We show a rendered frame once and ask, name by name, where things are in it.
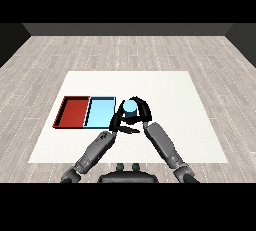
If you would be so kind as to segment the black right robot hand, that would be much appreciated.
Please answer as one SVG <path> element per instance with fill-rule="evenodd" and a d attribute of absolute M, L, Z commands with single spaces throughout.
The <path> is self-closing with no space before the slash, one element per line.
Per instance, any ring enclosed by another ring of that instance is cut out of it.
<path fill-rule="evenodd" d="M 137 122 L 151 121 L 152 120 L 151 110 L 147 102 L 137 96 L 131 97 L 131 100 L 136 102 L 139 115 L 134 117 L 128 117 L 125 119 L 125 122 L 127 124 L 135 124 Z"/>

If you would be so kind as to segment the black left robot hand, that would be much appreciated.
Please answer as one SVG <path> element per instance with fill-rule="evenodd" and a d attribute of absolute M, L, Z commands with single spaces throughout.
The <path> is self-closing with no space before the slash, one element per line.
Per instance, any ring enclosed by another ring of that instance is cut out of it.
<path fill-rule="evenodd" d="M 134 125 L 137 122 L 141 121 L 141 118 L 138 116 L 133 117 L 124 117 L 125 111 L 124 111 L 124 105 L 125 101 L 122 101 L 119 105 L 119 108 L 117 112 L 112 116 L 112 119 L 110 121 L 109 130 L 112 132 L 112 134 L 117 133 L 118 131 L 132 134 L 132 133 L 139 133 L 138 129 L 131 128 L 131 125 Z"/>

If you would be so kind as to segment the small blue can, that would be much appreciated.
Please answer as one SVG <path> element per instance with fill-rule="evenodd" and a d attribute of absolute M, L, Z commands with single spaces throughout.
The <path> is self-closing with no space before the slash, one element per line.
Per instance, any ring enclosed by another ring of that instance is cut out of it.
<path fill-rule="evenodd" d="M 126 118 L 137 115 L 137 103 L 134 100 L 126 100 L 123 104 L 123 109 Z"/>

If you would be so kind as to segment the light blue shallow open box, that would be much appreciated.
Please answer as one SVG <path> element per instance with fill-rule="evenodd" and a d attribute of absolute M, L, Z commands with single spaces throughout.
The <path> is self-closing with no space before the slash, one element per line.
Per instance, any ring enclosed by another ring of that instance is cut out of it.
<path fill-rule="evenodd" d="M 115 113 L 114 96 L 92 96 L 86 110 L 83 127 L 85 129 L 108 129 Z"/>

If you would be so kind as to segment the red shallow open box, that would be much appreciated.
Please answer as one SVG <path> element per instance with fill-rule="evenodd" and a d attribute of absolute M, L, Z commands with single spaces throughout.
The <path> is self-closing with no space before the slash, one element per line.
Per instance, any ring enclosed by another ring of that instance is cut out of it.
<path fill-rule="evenodd" d="M 65 96 L 56 115 L 53 128 L 83 129 L 89 99 L 89 96 Z"/>

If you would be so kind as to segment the dark grey robot body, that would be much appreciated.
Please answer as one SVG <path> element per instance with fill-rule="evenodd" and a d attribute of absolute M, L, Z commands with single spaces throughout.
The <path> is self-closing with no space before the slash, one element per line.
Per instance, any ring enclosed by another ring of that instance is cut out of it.
<path fill-rule="evenodd" d="M 155 175 L 142 172 L 138 163 L 132 164 L 131 171 L 125 171 L 124 164 L 118 163 L 116 170 L 101 175 L 98 183 L 158 183 L 158 179 Z"/>

